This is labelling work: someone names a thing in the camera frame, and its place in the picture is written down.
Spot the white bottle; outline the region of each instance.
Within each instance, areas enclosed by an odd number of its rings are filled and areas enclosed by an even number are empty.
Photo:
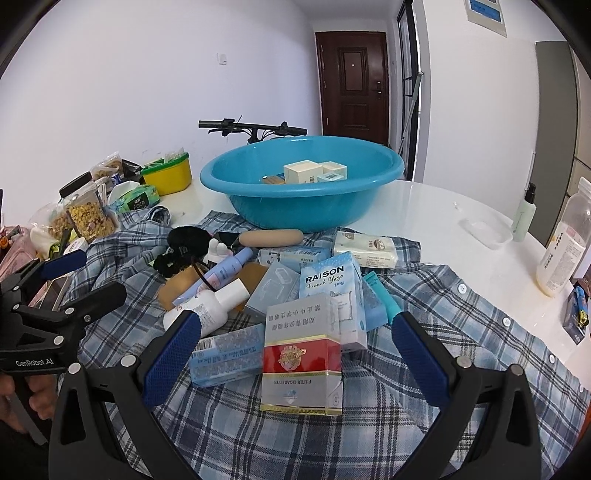
[[[530,229],[531,221],[535,214],[535,184],[530,183],[525,197],[519,203],[519,208],[515,214],[515,220],[511,226],[514,242],[522,242],[527,235],[527,230]]]
[[[566,204],[536,272],[538,286],[554,297],[569,281],[591,238],[591,183],[581,177],[579,191]]]
[[[248,300],[250,296],[240,279],[216,292],[203,290],[196,297],[164,314],[164,329],[168,330],[183,310],[192,310],[201,318],[201,338],[206,337],[222,327],[228,321],[228,312]]]

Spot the plaid shirt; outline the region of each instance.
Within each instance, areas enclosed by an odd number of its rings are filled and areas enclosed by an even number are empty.
[[[156,293],[164,279],[149,263],[166,248],[170,217],[163,207],[132,212],[126,230],[96,241],[88,262],[74,276],[69,301],[110,279],[123,282],[123,307],[88,327],[79,358],[89,368],[108,367],[126,353],[139,354],[162,335],[164,310]],[[214,233],[254,227],[237,215],[211,212],[200,226]],[[334,231],[306,236],[307,245],[332,246]],[[394,238],[396,269],[379,272],[399,305],[453,356],[478,367],[520,364],[527,374],[538,416],[543,478],[549,478],[576,443],[590,394],[545,344],[473,292],[445,265],[420,263],[420,244]],[[251,325],[233,312],[227,332]],[[368,335],[369,349],[343,356],[343,415],[292,416],[259,410],[261,376],[219,387],[195,388],[188,368],[167,402],[154,409],[164,431],[204,480],[275,478],[389,479],[433,424],[438,409],[420,393],[392,343],[389,327]],[[130,464],[148,473],[115,406],[109,412]],[[475,438],[483,409],[477,408],[450,460],[458,468]]]

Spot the metal screw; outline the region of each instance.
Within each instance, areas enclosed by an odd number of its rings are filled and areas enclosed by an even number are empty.
[[[521,367],[521,365],[513,364],[509,368],[511,369],[511,372],[513,373],[513,375],[516,375],[517,377],[520,377],[521,375],[524,374],[524,371],[523,371],[523,368]]]
[[[124,367],[131,367],[135,363],[135,356],[133,355],[125,355],[121,359],[121,365]]]
[[[80,371],[80,368],[80,364],[75,362],[68,367],[68,373],[74,375]]]
[[[472,360],[466,356],[459,356],[456,358],[456,363],[462,368],[470,368],[472,366]]]

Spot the clear plastic bottle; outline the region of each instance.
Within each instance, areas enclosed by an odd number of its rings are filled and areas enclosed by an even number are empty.
[[[569,281],[591,238],[591,183],[581,177],[579,191],[566,204],[562,218],[536,272],[540,289],[554,297]]]

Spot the ceiling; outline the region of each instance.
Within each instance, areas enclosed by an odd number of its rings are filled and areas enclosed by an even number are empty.
[[[292,0],[311,20],[323,18],[383,19],[392,0]]]

